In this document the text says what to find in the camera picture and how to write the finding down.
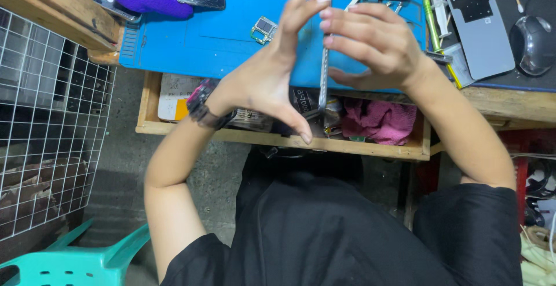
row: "blue repair mat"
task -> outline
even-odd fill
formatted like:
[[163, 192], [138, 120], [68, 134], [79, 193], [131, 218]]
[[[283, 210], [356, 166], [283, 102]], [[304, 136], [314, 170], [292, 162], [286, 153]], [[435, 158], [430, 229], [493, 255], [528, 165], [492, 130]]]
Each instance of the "blue repair mat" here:
[[[263, 48], [250, 31], [261, 16], [279, 24], [287, 0], [226, 0], [222, 11], [195, 9], [188, 20], [178, 20], [157, 13], [143, 14], [141, 23], [126, 26], [120, 52], [124, 67], [177, 73], [191, 76], [222, 78]], [[332, 0], [333, 7], [344, 9], [351, 0]], [[398, 2], [392, 2], [394, 10]], [[404, 3], [400, 15], [413, 29], [425, 49], [425, 14], [423, 0]], [[318, 15], [309, 20], [299, 33], [297, 63], [291, 85], [320, 86], [323, 54], [323, 32]], [[349, 73], [360, 73], [366, 67], [335, 51], [330, 51], [330, 66]], [[351, 89], [331, 79], [330, 88]]]

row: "hand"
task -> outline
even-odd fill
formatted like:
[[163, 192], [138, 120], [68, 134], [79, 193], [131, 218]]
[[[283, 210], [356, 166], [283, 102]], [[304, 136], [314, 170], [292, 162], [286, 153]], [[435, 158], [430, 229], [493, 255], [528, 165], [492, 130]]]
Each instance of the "hand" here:
[[288, 0], [274, 39], [219, 83], [206, 105], [225, 115], [235, 107], [253, 109], [293, 128], [305, 143], [312, 133], [307, 120], [291, 105], [290, 74], [296, 60], [297, 33], [330, 0]]
[[326, 37], [324, 46], [370, 68], [348, 74], [330, 68], [336, 83], [359, 90], [398, 88], [407, 91], [435, 65], [419, 48], [405, 20], [383, 4], [357, 4], [349, 12], [327, 8], [320, 13], [321, 29], [338, 36]]

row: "black sleeve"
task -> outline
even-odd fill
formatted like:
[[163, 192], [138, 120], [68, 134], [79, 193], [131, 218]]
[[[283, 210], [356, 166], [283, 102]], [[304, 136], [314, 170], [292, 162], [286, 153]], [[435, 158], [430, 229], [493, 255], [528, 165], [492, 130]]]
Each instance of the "black sleeve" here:
[[222, 285], [229, 252], [214, 233], [201, 236], [172, 259], [160, 285]]
[[414, 234], [460, 285], [523, 285], [515, 191], [466, 183], [429, 195]]

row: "watch strap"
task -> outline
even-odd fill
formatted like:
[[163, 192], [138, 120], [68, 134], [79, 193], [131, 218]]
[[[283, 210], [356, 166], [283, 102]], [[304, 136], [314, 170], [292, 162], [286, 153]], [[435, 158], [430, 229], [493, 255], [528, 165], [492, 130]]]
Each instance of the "watch strap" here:
[[220, 130], [228, 122], [230, 122], [236, 116], [237, 110], [227, 114], [226, 116], [219, 117], [215, 116], [210, 112], [209, 108], [203, 103], [197, 107], [194, 111], [190, 112], [190, 117], [193, 121], [197, 122], [200, 126], [214, 128], [215, 130]]

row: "concrete floor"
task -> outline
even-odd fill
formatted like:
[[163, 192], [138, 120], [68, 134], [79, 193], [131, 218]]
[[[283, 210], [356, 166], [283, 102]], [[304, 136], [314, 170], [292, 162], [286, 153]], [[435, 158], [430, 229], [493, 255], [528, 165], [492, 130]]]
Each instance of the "concrete floor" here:
[[[93, 226], [80, 240], [86, 247], [116, 243], [146, 223], [143, 176], [162, 136], [135, 133], [144, 71], [119, 67], [100, 161], [85, 208]], [[230, 245], [235, 231], [235, 195], [250, 150], [243, 143], [211, 141], [187, 182], [207, 232]], [[361, 192], [386, 211], [394, 212], [399, 162], [363, 157], [365, 185]], [[129, 285], [157, 285], [150, 244], [139, 252], [128, 271]]]

